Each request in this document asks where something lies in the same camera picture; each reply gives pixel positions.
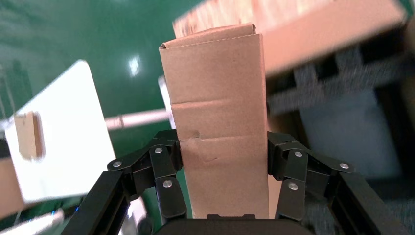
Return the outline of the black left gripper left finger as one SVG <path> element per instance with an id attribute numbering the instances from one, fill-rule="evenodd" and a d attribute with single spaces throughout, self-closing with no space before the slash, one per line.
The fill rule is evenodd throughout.
<path id="1" fill-rule="evenodd" d="M 108 163 L 62 234 L 118 234 L 131 201 L 149 188 L 155 188 L 162 224 L 186 219 L 187 206 L 176 177 L 182 167 L 177 131 L 159 131 L 144 148 Z"/>

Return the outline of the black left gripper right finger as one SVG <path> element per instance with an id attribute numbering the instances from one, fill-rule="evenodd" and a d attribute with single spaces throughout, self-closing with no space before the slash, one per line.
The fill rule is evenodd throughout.
<path id="1" fill-rule="evenodd" d="M 275 219 L 300 223 L 305 197 L 327 203 L 345 235 L 406 235 L 355 167 L 305 147 L 289 134 L 268 133 L 268 173 L 281 182 Z"/>

